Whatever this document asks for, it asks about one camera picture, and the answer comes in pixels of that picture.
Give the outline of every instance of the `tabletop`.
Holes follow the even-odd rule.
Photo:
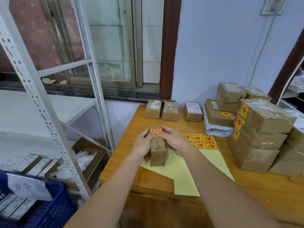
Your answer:
[[[179,109],[177,122],[145,117],[146,105],[139,105],[99,180],[104,183],[130,152],[135,137],[149,125],[165,125],[186,133],[205,133],[203,122],[186,121],[184,110]],[[282,221],[304,224],[304,176],[298,178],[278,174],[259,174],[241,171],[228,146],[228,138],[214,136],[215,142],[233,176],[245,191]],[[175,195],[172,179],[139,167],[131,192],[175,200],[203,207],[200,197]]]

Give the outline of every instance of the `left hand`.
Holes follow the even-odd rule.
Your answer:
[[[137,135],[129,155],[138,158],[138,160],[142,163],[143,158],[150,150],[150,142],[152,138],[154,138],[154,135],[154,131],[149,133],[149,128]]]

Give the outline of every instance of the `hand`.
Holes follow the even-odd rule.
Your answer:
[[[149,133],[149,128],[137,135],[129,155],[137,158],[142,163],[143,158],[150,150],[150,142],[154,138],[154,135],[154,131]]]
[[[156,134],[165,139],[173,149],[183,152],[185,147],[191,145],[178,130],[167,126],[162,126],[162,128],[163,131],[156,131]]]

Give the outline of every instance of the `red and yellow sticker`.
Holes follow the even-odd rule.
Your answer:
[[[242,103],[242,106],[241,106],[241,109],[239,111],[239,114],[244,118],[246,119],[247,117],[247,114],[248,114],[248,111],[249,111],[249,107],[247,105],[245,105],[244,103]]]
[[[219,98],[220,98],[220,95],[218,94],[217,97],[216,97],[216,102],[219,101]]]
[[[182,135],[183,135],[183,137],[186,138],[187,140],[192,139],[192,136],[191,136],[190,133],[184,133],[184,132],[183,132]]]
[[[240,131],[237,129],[237,127],[234,127],[232,135],[233,135],[235,141],[237,141],[239,138],[239,135],[240,135]]]
[[[207,149],[218,149],[217,145],[215,142],[205,142]]]
[[[207,149],[205,142],[203,141],[194,141],[194,145],[197,149]]]
[[[197,141],[203,141],[203,137],[201,134],[198,134],[198,133],[193,133],[192,134],[192,139],[193,140],[197,140]]]
[[[214,142],[213,138],[212,138],[212,135],[209,135],[209,134],[202,134],[203,136],[203,140],[205,142]]]
[[[237,119],[235,120],[234,124],[239,130],[243,127],[244,120],[240,115],[237,116]]]
[[[188,140],[188,142],[190,142],[192,145],[194,145],[194,141]]]
[[[154,132],[156,132],[156,131],[163,131],[163,129],[162,128],[160,128],[160,129],[150,129],[150,132],[152,132],[152,131],[154,131]]]
[[[225,112],[225,111],[221,111],[221,113],[222,113],[223,116],[226,116],[226,117],[233,117],[233,114],[232,114],[232,113]]]

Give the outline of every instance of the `wooden trim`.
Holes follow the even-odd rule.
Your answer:
[[[165,0],[159,98],[171,100],[181,0]]]
[[[268,94],[270,97],[272,97],[271,102],[273,104],[278,103],[285,85],[287,84],[294,70],[301,62],[303,56],[304,56],[304,29],[302,30],[297,42],[295,43],[293,49],[291,50],[285,64],[283,65],[281,71],[279,72],[279,75],[277,76]]]

